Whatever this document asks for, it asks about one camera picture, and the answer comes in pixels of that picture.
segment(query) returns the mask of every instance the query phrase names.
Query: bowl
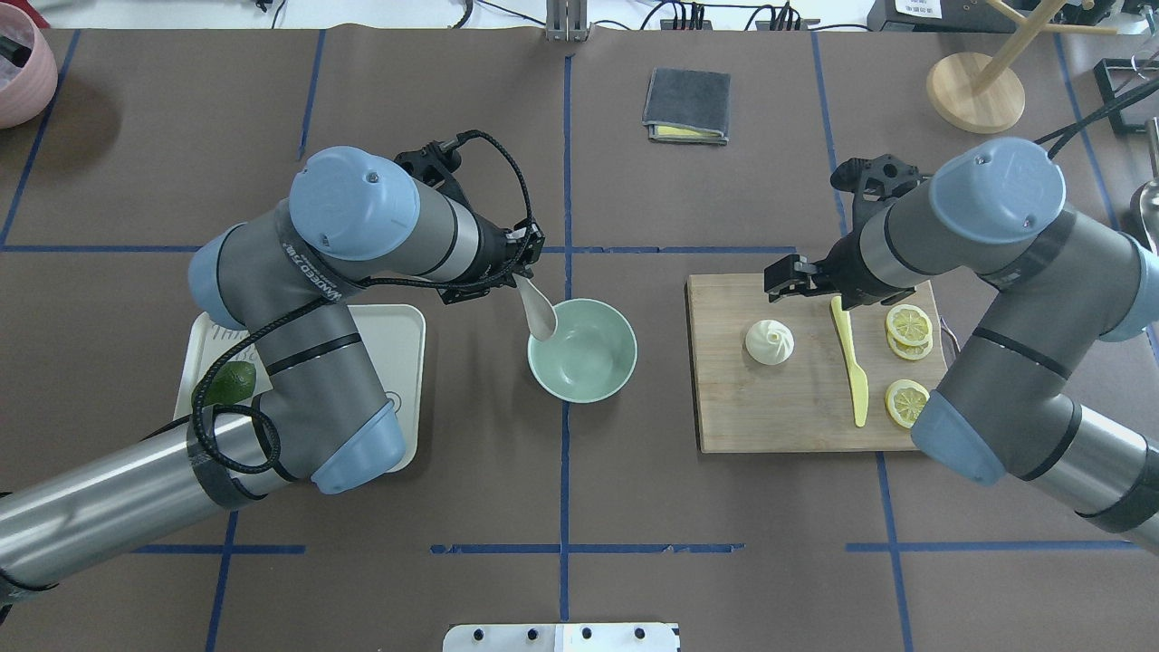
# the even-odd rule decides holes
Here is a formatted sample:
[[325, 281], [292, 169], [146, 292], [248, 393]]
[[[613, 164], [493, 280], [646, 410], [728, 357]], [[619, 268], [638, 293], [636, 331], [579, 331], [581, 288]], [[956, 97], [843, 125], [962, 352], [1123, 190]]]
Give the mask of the bowl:
[[628, 320], [596, 299], [566, 300], [555, 315], [552, 339], [527, 338], [527, 362], [539, 384], [570, 403], [595, 403], [620, 391], [636, 368], [636, 335]]
[[32, 49], [24, 67], [0, 87], [0, 129], [7, 129], [32, 119], [49, 105], [57, 90], [57, 60], [32, 19], [12, 5], [0, 3], [0, 34], [16, 36], [15, 41]]

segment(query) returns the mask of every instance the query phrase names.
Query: pink container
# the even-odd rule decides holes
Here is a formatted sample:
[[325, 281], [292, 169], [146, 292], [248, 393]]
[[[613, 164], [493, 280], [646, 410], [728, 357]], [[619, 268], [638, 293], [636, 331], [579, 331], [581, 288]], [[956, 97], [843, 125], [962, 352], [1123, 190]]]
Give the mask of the pink container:
[[[49, 105], [57, 90], [57, 60], [32, 19], [12, 5], [0, 3], [0, 34], [9, 38], [32, 35], [32, 56], [14, 79], [0, 87], [0, 129], [7, 129], [32, 119]], [[28, 45], [27, 39], [16, 41]]]

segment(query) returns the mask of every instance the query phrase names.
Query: green bowl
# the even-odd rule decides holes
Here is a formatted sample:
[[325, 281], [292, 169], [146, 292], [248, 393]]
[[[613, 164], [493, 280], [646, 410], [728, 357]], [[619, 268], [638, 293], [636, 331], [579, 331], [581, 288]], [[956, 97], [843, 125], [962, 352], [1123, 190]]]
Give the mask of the green bowl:
[[570, 403], [595, 403], [620, 390], [636, 368], [636, 335], [614, 307], [596, 299], [555, 306], [555, 336], [527, 338], [531, 373], [545, 390]]

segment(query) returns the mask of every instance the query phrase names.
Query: lemon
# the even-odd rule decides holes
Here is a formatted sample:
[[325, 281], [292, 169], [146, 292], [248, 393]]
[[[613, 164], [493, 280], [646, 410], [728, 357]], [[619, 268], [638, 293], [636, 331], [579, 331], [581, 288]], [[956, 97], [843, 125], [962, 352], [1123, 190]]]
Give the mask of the lemon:
[[924, 347], [933, 339], [933, 325], [926, 310], [907, 302], [895, 305], [885, 314], [885, 330], [898, 344]]
[[226, 362], [210, 383], [205, 405], [234, 405], [254, 396], [257, 386], [257, 368], [253, 362], [234, 360]]
[[892, 336], [885, 336], [885, 339], [889, 340], [889, 350], [897, 354], [897, 358], [901, 358], [902, 360], [921, 360], [930, 356], [930, 352], [934, 350], [934, 342], [932, 338], [926, 342], [925, 346], [920, 347], [903, 345], [902, 343], [895, 340]]
[[894, 381], [885, 390], [885, 411], [889, 417], [903, 428], [912, 428], [921, 415], [921, 409], [930, 401], [930, 393], [919, 383], [910, 380]]

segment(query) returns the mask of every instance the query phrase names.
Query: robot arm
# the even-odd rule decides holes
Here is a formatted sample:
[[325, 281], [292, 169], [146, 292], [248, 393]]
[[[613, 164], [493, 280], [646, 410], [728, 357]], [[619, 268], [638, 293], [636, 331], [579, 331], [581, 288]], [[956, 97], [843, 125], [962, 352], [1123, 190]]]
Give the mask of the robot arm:
[[855, 215], [824, 259], [766, 269], [770, 300], [890, 302], [971, 269], [999, 294], [931, 394], [914, 445], [984, 485], [1011, 474], [1159, 555], [1159, 446], [1060, 394], [1096, 339], [1127, 340], [1159, 317], [1159, 258], [1065, 205], [1060, 170], [1026, 140], [991, 140], [914, 181], [877, 192], [881, 210]]
[[451, 173], [455, 149], [475, 137], [498, 146], [466, 132], [399, 162], [323, 149], [287, 199], [198, 250], [195, 299], [218, 323], [260, 337], [274, 390], [254, 400], [260, 413], [206, 408], [189, 426], [0, 499], [0, 606], [298, 479], [338, 493], [398, 464], [401, 430], [347, 299], [381, 270], [411, 277], [392, 283], [437, 286], [445, 302], [481, 296], [531, 276], [544, 242], [530, 202], [513, 229], [469, 208]]

